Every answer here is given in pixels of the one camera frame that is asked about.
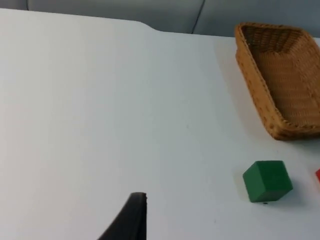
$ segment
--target black object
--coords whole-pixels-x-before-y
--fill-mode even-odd
[[[147,195],[131,193],[118,216],[98,240],[146,240]]]

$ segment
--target green cube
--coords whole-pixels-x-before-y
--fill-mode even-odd
[[[277,201],[293,189],[283,161],[256,161],[243,180],[252,203]]]

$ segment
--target woven basket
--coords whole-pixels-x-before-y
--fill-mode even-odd
[[[303,29],[258,23],[235,28],[236,59],[268,133],[320,136],[320,50]]]

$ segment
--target gray wall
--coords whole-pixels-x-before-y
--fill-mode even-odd
[[[205,0],[194,33],[233,36],[240,22],[292,25],[320,37],[320,1]]]
[[[27,10],[27,0],[0,0],[0,8]]]
[[[28,0],[32,11],[143,22],[168,32],[191,33],[204,0]]]

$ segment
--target table surface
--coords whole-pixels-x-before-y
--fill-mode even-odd
[[[131,192],[148,195],[148,240],[320,235],[320,142],[266,133],[234,38],[6,9],[0,22],[0,239],[95,240]],[[283,160],[294,190],[250,203],[258,160]]]

